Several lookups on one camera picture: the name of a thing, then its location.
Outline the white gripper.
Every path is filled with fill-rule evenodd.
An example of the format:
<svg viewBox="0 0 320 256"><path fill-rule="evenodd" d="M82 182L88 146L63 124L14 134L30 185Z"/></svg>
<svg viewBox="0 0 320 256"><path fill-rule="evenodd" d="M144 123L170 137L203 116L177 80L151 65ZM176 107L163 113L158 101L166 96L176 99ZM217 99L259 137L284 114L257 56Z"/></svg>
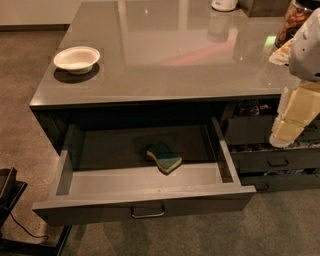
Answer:
<svg viewBox="0 0 320 256"><path fill-rule="evenodd" d="M269 57L276 65L288 65L293 40L288 40ZM320 113L320 84L306 82L295 88L288 104L271 129L269 142L277 148L291 145Z"/></svg>

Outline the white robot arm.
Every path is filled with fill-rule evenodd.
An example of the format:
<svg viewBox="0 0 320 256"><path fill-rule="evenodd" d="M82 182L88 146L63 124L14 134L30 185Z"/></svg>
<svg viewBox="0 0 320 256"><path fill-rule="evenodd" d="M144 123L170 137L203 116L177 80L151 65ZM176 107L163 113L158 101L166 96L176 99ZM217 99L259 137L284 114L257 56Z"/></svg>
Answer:
<svg viewBox="0 0 320 256"><path fill-rule="evenodd" d="M288 63L289 72L301 82L281 95L269 138L278 148L292 144L320 113L320 8L293 37Z"/></svg>

